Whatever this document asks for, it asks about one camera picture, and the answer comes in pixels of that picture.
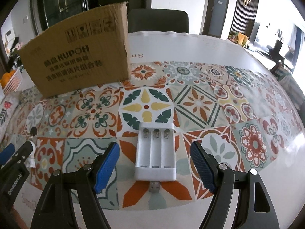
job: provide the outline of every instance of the metal spring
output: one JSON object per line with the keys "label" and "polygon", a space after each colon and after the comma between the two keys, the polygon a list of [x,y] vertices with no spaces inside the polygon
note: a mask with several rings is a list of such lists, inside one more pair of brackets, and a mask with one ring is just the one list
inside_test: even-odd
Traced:
{"label": "metal spring", "polygon": [[170,129],[165,129],[164,130],[164,138],[168,139],[170,137]]}
{"label": "metal spring", "polygon": [[155,129],[153,131],[154,138],[158,139],[159,138],[159,134],[160,134],[160,130],[159,129]]}
{"label": "metal spring", "polygon": [[149,130],[147,128],[143,129],[144,138],[149,138]]}

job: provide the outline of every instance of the blue rubber pad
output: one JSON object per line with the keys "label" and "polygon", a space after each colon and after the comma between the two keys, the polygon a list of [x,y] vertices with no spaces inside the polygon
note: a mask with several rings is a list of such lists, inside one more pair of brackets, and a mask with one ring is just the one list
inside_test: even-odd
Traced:
{"label": "blue rubber pad", "polygon": [[97,194],[106,188],[107,183],[112,174],[112,171],[115,168],[116,162],[119,159],[119,156],[120,156],[120,147],[118,143],[115,143],[111,151],[108,153],[105,160],[103,161],[101,167],[97,171],[96,183],[93,187]]}
{"label": "blue rubber pad", "polygon": [[214,184],[214,176],[212,170],[209,168],[205,158],[194,143],[191,144],[190,153],[204,187],[213,194],[216,190],[216,186]]}
{"label": "blue rubber pad", "polygon": [[0,152],[0,165],[5,165],[5,163],[13,156],[15,153],[15,146],[10,143],[7,147]]}

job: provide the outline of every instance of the wood slat panel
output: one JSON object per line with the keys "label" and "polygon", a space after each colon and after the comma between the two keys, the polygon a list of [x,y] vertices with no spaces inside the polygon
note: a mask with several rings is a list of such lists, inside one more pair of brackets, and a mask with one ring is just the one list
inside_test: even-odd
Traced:
{"label": "wood slat panel", "polygon": [[237,32],[250,37],[257,13],[259,0],[251,0],[246,7],[244,0],[237,0],[230,34]]}

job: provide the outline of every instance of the chair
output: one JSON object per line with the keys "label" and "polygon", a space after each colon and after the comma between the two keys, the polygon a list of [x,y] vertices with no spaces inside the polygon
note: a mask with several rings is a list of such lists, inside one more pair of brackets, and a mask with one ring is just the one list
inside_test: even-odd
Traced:
{"label": "chair", "polygon": [[138,31],[189,33],[189,16],[180,10],[132,9],[128,13],[128,31],[129,33]]}

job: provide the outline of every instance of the brown cardboard box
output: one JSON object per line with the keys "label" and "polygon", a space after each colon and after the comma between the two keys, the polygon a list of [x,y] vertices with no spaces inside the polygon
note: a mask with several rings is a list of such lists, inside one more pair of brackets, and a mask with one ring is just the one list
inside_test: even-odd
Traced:
{"label": "brown cardboard box", "polygon": [[126,3],[61,21],[19,51],[44,97],[130,77]]}

